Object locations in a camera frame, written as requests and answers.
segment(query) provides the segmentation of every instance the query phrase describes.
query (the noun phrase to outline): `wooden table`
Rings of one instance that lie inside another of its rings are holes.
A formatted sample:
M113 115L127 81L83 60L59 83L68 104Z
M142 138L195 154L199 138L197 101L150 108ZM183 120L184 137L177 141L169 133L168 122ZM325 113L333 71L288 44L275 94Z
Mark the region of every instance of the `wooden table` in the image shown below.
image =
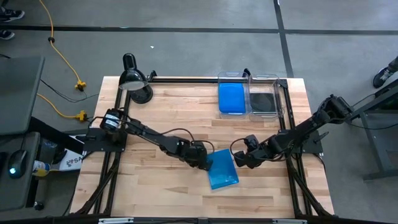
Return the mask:
M95 116L103 116L114 106L118 80L119 77L104 77ZM287 81L295 122L299 124L311 116L304 81L301 78ZM152 83L151 86L153 99L144 105L131 102L129 115L158 132L186 128L195 139L209 140L216 150L220 150L229 148L237 138L255 134L262 141L280 129L278 120L220 119L217 84ZM184 132L172 134L190 139ZM237 143L234 150L244 149L243 146L243 143ZM103 152L95 152L84 160L71 212L81 208L97 187L103 157ZM308 187L326 210L333 213L321 162L313 155L303 155L303 163ZM238 184L211 190L207 172L166 156L157 146L137 136L129 136L119 167L112 216L294 217L286 163L264 162L255 169L237 168L237 172ZM301 190L298 194L300 208L304 211Z

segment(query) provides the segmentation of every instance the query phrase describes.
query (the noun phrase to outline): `sneaker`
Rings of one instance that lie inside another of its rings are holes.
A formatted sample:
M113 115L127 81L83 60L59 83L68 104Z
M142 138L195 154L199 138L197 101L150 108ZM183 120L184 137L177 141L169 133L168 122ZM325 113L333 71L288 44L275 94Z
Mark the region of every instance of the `sneaker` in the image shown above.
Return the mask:
M375 88L380 88L386 82L386 80L393 75L390 70L386 68L382 68L373 78L373 86Z
M1 40L10 40L15 36L15 33L8 30L0 30L0 39Z
M24 17L25 12L21 10L11 10L6 9L4 7L0 7L0 22L10 22L17 19L22 19Z

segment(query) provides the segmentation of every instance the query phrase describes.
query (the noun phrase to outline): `yellow extension cord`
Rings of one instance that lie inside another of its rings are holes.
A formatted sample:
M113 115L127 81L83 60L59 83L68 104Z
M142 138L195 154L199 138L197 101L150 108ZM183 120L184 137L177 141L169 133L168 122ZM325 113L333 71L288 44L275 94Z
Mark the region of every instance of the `yellow extension cord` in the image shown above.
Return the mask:
M86 121L86 120L87 120L87 114L86 114L86 112L83 111L83 110L80 111L80 113L77 114L77 115L74 115L74 116L67 116L67 115L64 115L63 113L61 113L61 112L55 107L55 105L54 105L53 103L51 103L51 101L50 101L49 99L47 99L46 97L44 97L44 96L41 95L41 94L37 94L37 96L39 96L39 97L41 97L43 100L47 101L47 102L52 106L52 108L54 108L54 110L55 110L60 116L62 116L62 117L64 117L64 118L78 119L79 121Z
M39 0L41 5L43 6L43 8L45 9L45 11L47 12L47 15L49 16L50 19L50 23L51 23L51 38L49 39L49 42L51 44L51 47L59 54L59 56L61 56L61 58L65 61L65 63L69 66L69 68L74 72L74 74L76 75L77 78L77 84L75 85L75 88L77 90L80 91L84 91L84 87L86 87L86 83L83 82L79 75L77 74L76 70L69 64L68 60L61 54L61 52L54 46L53 40L54 40L54 26L52 23L52 18L50 15L49 10L47 9L47 7L45 7L45 4L42 2L42 0Z

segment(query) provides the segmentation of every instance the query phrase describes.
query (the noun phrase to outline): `black desk lamp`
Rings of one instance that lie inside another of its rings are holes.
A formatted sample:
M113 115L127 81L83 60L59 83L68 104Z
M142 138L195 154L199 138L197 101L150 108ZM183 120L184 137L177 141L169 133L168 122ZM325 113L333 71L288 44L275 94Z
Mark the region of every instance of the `black desk lamp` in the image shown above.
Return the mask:
M124 72L119 79L119 88L130 91L132 101L143 104L152 99L154 92L148 85L147 77L137 69L136 58L133 54L123 55Z

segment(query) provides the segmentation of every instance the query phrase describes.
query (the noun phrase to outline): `concrete floor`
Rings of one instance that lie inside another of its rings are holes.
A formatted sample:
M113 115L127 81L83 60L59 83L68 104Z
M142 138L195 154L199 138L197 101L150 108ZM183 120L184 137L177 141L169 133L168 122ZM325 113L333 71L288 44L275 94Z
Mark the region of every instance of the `concrete floor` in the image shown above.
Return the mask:
M193 27L277 29L273 0L54 0L45 1L58 26ZM280 0L286 29L398 30L395 0ZM19 25L48 25L38 1L12 0L8 7L26 11ZM62 93L82 98L73 89L76 78L47 42L48 31L15 30L16 38L0 42L0 53L11 57L43 55L42 78ZM304 78L312 111L334 93L353 104L375 92L371 79L398 53L398 35L286 35L294 77ZM86 81L88 95L98 93L102 77L120 75L127 52L139 68L165 76L214 76L249 68L254 73L286 77L279 34L180 32L55 32L56 46ZM397 78L394 75L389 82ZM96 97L65 103L47 87L39 93L65 114L93 114ZM85 124L55 115L38 99L34 115L62 130ZM377 170L364 130L342 124L325 126L326 174L335 213L345 218L398 222L398 178L364 183L362 176ZM1 219L61 215L76 182L76 174L47 181L47 207L2 213Z

